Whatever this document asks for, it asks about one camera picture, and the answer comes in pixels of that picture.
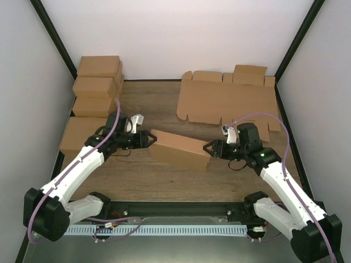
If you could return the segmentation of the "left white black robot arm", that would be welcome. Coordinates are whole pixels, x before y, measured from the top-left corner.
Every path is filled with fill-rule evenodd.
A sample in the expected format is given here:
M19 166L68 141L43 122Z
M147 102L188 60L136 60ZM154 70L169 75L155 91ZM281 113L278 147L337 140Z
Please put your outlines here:
M118 149L148 148L157 137L147 130L138 130L143 115L128 117L119 111L111 113L84 143L73 161L52 181L29 189L24 196L23 224L27 235L36 232L55 242L67 229L84 219L105 222L112 215L111 199L92 192L85 198L71 201L82 183Z

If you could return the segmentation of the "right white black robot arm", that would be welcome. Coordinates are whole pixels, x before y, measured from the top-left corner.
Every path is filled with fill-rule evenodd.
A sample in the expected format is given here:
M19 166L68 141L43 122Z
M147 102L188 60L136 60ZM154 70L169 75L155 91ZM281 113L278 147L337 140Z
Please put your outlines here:
M284 208L275 204L263 192L245 197L244 216L255 221L264 219L289 241L301 262L316 262L326 256L334 260L340 251L342 222L328 215L295 182L280 156L270 147L264 147L258 128L243 123L236 128L222 127L225 140L213 140L203 150L214 158L245 161L278 195Z

